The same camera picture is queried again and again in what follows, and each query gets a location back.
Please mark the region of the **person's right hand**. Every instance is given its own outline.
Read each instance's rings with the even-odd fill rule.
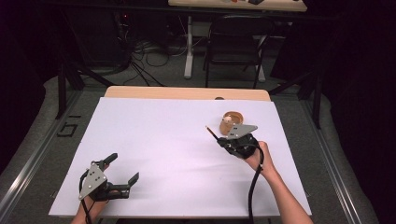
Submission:
[[[264,163],[262,165],[262,171],[261,174],[265,177],[265,179],[269,179],[271,177],[276,177],[278,176],[277,170],[274,166],[274,163],[272,161],[270,152],[268,150],[268,145],[260,141],[259,146],[262,149],[263,155],[264,155]],[[260,151],[258,148],[256,148],[256,151],[251,155],[249,158],[245,159],[245,162],[250,165],[250,167],[253,170],[256,170],[257,167],[259,166],[260,163]]]

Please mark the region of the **chair backrest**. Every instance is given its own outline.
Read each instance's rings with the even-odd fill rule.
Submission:
[[[274,29],[274,22],[264,16],[225,15],[212,22],[209,37],[212,35],[270,35]]]

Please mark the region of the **dark background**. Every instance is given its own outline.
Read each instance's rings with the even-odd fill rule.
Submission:
[[[345,41],[336,50],[325,70],[323,93],[332,103],[332,117],[341,145],[353,167],[361,187],[372,202],[380,223],[393,223],[396,216],[396,145],[394,102],[396,92],[396,7],[388,1],[364,1],[368,6],[357,15],[357,21],[348,27]],[[309,5],[315,1],[306,1]],[[343,8],[335,1],[317,1],[311,7],[323,13]],[[131,1],[130,4],[153,4],[150,1]],[[70,28],[62,20],[50,24],[35,10],[34,1],[16,0],[0,5],[0,147],[1,172],[7,166],[23,137],[28,132],[44,100],[43,83],[57,76],[59,43],[53,31],[63,34],[62,41],[77,61],[84,63],[78,41],[73,40]],[[156,23],[156,15],[147,20],[139,17],[136,26],[146,36],[152,30],[148,24],[168,32],[166,21]],[[114,24],[105,26],[109,32],[99,34],[116,38]],[[291,79],[312,68],[312,64],[331,38],[330,24],[294,23],[280,51],[272,76]],[[120,51],[112,53],[116,59]]]

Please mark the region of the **wooden desk top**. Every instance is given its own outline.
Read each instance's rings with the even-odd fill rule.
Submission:
[[[109,87],[105,97],[190,100],[213,100],[216,97],[222,97],[225,100],[271,101],[268,92],[265,90],[135,86]]]
[[[175,7],[223,7],[299,12],[305,12],[307,10],[303,0],[264,0],[258,5],[250,4],[248,0],[238,0],[236,3],[227,0],[168,0],[168,4]]]

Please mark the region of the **table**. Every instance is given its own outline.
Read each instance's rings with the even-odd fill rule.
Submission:
[[[233,8],[233,9],[249,9],[249,10],[280,10],[280,11],[296,11],[306,12],[307,7],[303,1],[293,0],[265,0],[258,5],[250,4],[248,1],[226,2],[223,0],[168,0],[169,6],[174,7],[217,7],[217,8]],[[187,59],[184,70],[184,78],[189,79],[192,76],[192,35],[193,24],[192,18],[188,18],[188,34],[187,34]],[[263,69],[260,69],[259,81],[265,81]]]
[[[225,100],[213,100],[216,97]],[[162,87],[107,90],[49,215],[73,216],[79,203],[78,180],[85,168],[91,161],[117,152],[119,157],[105,171],[108,180],[124,184],[136,172],[140,178],[132,186],[130,198],[111,201],[103,217],[248,217],[248,189],[254,171],[219,147],[205,129],[208,125],[217,133],[224,112],[236,108],[246,124],[259,126],[253,134],[266,136],[269,146],[276,148],[271,153],[278,171],[311,215],[286,136],[266,91]],[[264,178],[259,178],[253,197],[255,217],[279,216]]]

